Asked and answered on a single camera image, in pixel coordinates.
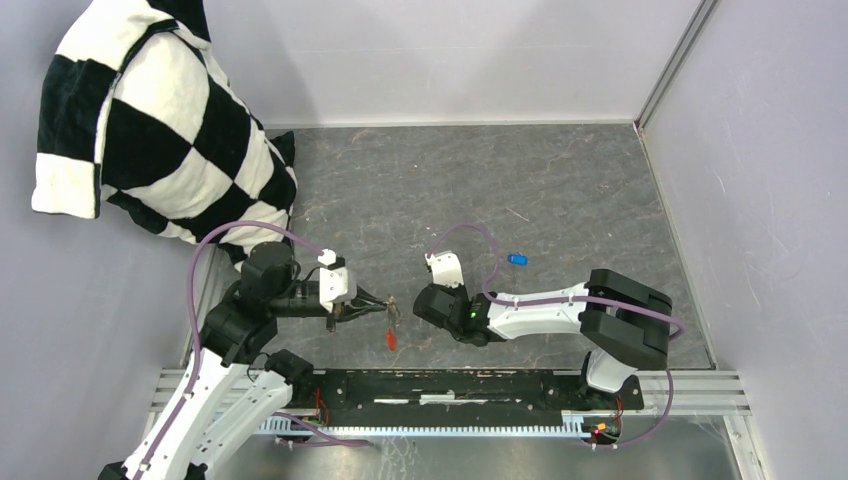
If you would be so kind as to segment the metal key holder red handle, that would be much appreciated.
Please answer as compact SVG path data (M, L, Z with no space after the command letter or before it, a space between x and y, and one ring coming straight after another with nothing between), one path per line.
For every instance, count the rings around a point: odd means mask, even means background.
M396 330L400 324L401 312L397 300L393 295L389 295L386 300L387 313L387 329L386 329L386 344L391 352L395 352L398 346Z

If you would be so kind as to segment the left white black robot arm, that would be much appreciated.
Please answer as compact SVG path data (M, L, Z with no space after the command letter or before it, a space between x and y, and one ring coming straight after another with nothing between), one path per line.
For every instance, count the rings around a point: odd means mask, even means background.
M274 412L302 407L314 394L313 366L280 350L228 409L221 404L277 333L280 318L320 318L330 329L384 312L386 299L358 286L343 258L325 250L307 276L291 246L266 242L242 264L240 278L206 315L177 390L137 449L106 465L102 479L212 479Z

